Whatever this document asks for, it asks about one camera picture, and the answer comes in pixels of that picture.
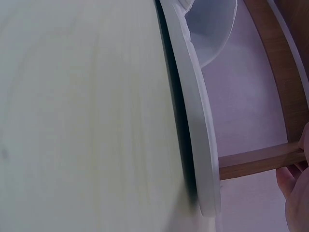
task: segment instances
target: chair backrest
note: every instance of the chair backrest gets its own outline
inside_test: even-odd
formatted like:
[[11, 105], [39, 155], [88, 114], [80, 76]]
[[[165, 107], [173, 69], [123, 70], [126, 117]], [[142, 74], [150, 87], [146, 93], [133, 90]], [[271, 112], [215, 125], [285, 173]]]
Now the chair backrest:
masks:
[[303, 61], [309, 78], [309, 1], [275, 0]]

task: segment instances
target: lavender wall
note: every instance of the lavender wall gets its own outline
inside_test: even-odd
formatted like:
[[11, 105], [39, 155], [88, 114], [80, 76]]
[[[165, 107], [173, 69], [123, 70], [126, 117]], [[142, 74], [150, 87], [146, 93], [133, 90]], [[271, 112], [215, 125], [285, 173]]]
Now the lavender wall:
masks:
[[[203, 70], [219, 156], [285, 143], [274, 78], [242, 0], [224, 50]], [[223, 232], [288, 232], [274, 171], [221, 182]]]

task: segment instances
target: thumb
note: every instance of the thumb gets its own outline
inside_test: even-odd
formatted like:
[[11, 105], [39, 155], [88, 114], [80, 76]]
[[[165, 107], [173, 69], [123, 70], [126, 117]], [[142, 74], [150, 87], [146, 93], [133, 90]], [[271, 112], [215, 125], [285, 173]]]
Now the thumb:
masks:
[[278, 168], [276, 170], [276, 178], [278, 186], [285, 199], [287, 200], [294, 189], [296, 179], [293, 177], [287, 167]]

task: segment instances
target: wooden rung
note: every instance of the wooden rung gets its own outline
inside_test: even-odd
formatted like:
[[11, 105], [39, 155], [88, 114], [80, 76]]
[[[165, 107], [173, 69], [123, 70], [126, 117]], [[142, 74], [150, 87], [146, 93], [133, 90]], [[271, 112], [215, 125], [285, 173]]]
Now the wooden rung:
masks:
[[297, 143], [287, 143], [219, 158], [220, 180], [251, 175], [305, 161]]

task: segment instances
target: human hand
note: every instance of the human hand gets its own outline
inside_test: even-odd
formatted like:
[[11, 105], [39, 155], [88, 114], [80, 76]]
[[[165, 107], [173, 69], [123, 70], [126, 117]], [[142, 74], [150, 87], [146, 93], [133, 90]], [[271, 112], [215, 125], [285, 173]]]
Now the human hand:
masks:
[[[309, 161], [309, 123], [306, 124], [299, 147]], [[276, 170], [278, 186], [285, 199], [285, 217], [290, 232], [309, 232], [309, 168], [308, 163]]]

